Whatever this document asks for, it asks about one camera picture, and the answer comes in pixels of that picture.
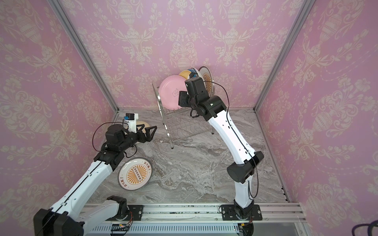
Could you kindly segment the pink plate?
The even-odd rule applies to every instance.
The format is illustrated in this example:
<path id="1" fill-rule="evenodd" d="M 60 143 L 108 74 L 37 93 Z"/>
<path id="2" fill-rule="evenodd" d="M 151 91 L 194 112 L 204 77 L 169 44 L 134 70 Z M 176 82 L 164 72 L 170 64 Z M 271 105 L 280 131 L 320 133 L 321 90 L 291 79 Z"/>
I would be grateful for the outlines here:
<path id="1" fill-rule="evenodd" d="M 172 75 L 163 80 L 158 93 L 164 108 L 169 110 L 182 108 L 179 105 L 179 93 L 180 91 L 187 91 L 185 81 L 186 79 L 179 75 Z"/>

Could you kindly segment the yellow plate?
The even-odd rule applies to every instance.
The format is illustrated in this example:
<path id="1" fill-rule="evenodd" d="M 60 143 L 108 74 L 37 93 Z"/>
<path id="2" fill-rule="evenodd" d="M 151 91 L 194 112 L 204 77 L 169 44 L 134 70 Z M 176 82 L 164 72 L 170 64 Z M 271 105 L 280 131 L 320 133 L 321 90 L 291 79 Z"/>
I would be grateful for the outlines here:
<path id="1" fill-rule="evenodd" d="M 186 80 L 190 79 L 191 77 L 191 74 L 192 74 L 192 71 L 190 70 L 184 70 L 182 72 L 180 72 L 179 76 L 185 78 Z"/>

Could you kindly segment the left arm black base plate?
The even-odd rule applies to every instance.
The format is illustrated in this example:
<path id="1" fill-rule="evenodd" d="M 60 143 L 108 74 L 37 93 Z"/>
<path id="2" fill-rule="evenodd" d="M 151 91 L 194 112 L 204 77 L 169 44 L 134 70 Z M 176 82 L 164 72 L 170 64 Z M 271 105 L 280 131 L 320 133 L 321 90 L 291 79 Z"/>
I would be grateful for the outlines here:
<path id="1" fill-rule="evenodd" d="M 107 221 L 141 221 L 143 208 L 143 205 L 128 205 L 120 216 L 113 216 Z"/>

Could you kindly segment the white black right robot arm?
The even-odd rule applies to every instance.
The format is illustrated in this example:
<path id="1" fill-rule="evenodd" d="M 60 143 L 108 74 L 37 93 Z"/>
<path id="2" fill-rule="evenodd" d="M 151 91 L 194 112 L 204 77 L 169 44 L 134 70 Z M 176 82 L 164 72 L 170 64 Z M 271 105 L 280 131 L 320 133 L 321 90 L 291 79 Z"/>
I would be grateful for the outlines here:
<path id="1" fill-rule="evenodd" d="M 190 78 L 185 85 L 186 90 L 179 92 L 178 105 L 196 111 L 193 118 L 203 117 L 225 142 L 234 160 L 227 167 L 235 185 L 234 211 L 240 219 L 251 219 L 257 197 L 252 194 L 251 184 L 253 176 L 258 176 L 257 166 L 264 154 L 248 144 L 231 119 L 229 109 L 219 96 L 209 95 L 202 78 Z"/>

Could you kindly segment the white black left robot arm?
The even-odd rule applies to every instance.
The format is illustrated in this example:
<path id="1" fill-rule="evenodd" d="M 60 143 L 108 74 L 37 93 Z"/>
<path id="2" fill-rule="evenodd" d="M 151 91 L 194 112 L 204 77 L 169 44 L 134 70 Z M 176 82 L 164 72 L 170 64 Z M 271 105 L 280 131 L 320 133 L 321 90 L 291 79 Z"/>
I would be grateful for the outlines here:
<path id="1" fill-rule="evenodd" d="M 33 217 L 36 236 L 85 236 L 107 219 L 134 220 L 126 198 L 110 196 L 100 206 L 82 214 L 81 211 L 101 183 L 124 159 L 127 149 L 136 143 L 152 141 L 156 126 L 140 125 L 130 132 L 120 123 L 108 127 L 106 141 L 94 161 L 76 184 L 49 209 L 40 209 Z"/>

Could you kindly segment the black white floral plate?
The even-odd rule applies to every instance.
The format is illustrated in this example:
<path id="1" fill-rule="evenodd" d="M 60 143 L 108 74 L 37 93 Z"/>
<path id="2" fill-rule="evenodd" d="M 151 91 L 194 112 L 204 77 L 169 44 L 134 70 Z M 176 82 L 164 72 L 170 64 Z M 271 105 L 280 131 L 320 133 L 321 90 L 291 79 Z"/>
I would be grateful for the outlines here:
<path id="1" fill-rule="evenodd" d="M 192 67 L 192 68 L 190 69 L 190 71 L 195 72 L 195 73 L 198 75 L 198 77 L 203 78 L 201 72 L 200 72 L 199 70 L 197 70 L 196 68 L 193 68 L 193 67 Z"/>

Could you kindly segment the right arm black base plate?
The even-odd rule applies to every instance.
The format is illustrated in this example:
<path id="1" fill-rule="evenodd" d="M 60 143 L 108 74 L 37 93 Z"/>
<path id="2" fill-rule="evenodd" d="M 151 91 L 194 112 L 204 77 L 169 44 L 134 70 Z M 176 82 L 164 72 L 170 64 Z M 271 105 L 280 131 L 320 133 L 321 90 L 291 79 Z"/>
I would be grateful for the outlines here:
<path id="1" fill-rule="evenodd" d="M 221 205 L 219 211 L 223 221 L 261 221 L 262 214 L 259 205 L 251 205 L 241 208 L 237 204 Z"/>

